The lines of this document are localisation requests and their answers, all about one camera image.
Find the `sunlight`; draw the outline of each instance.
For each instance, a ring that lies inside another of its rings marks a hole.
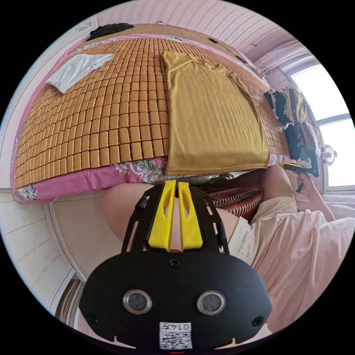
[[[321,125],[324,144],[337,153],[334,163],[328,167],[328,185],[355,185],[354,146],[355,128],[351,119]]]
[[[321,64],[303,69],[291,78],[302,91],[317,121],[349,113],[338,87]]]

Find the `camera lens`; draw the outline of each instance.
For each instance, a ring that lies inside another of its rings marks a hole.
[[[204,292],[197,300],[198,310],[205,315],[215,315],[224,309],[226,299],[218,291]]]
[[[133,314],[144,314],[152,307],[152,300],[142,290],[130,290],[123,297],[123,305]]]

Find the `pink bedsheet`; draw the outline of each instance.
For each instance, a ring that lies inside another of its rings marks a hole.
[[[151,34],[139,34],[139,35],[127,35],[109,38],[103,41],[94,42],[87,46],[83,46],[76,50],[73,48],[77,47],[85,40],[81,40],[73,47],[71,47],[62,57],[56,62],[52,70],[43,78],[39,86],[34,91],[31,99],[29,100],[25,111],[20,120],[20,124],[17,129],[15,143],[13,146],[12,156],[11,156],[11,188],[13,191],[13,196],[15,201],[19,203],[48,203],[52,202],[58,197],[68,196],[68,195],[78,195],[90,191],[101,191],[110,188],[116,184],[120,183],[156,183],[165,180],[178,179],[186,176],[168,176],[165,174],[165,168],[168,161],[167,157],[160,157],[154,159],[144,159],[129,163],[114,164],[111,166],[106,166],[97,169],[87,169],[78,172],[73,172],[67,175],[54,177],[47,179],[35,184],[30,184],[19,189],[15,188],[16,180],[16,152],[18,147],[18,141],[21,134],[24,122],[29,114],[30,109],[36,99],[38,93],[45,86],[45,82],[54,72],[54,70],[69,56],[80,53],[83,49],[88,47],[96,46],[100,43],[107,43],[112,41],[124,40],[129,38],[164,38],[174,41],[182,41],[185,43],[190,43],[198,45],[200,47],[211,50],[219,55],[226,57],[227,59],[233,61],[234,63],[242,66],[244,69],[251,72],[255,77],[257,77],[261,82],[268,86],[267,82],[259,78],[251,69],[244,66],[240,61],[228,56],[227,54],[220,52],[212,47],[206,46],[201,43],[194,41],[185,40],[182,38],[176,38],[172,36],[162,36],[162,35],[151,35]],[[291,161],[288,156],[271,154],[269,159],[269,166],[277,165],[283,161]]]

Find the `qr code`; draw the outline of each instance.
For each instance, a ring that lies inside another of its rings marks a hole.
[[[161,349],[192,349],[191,323],[160,322]]]

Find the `window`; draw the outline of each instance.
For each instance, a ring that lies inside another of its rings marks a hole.
[[[324,165],[325,191],[354,190],[355,127],[338,87],[321,64],[294,72],[290,77],[312,111],[323,145],[337,152],[334,163]]]

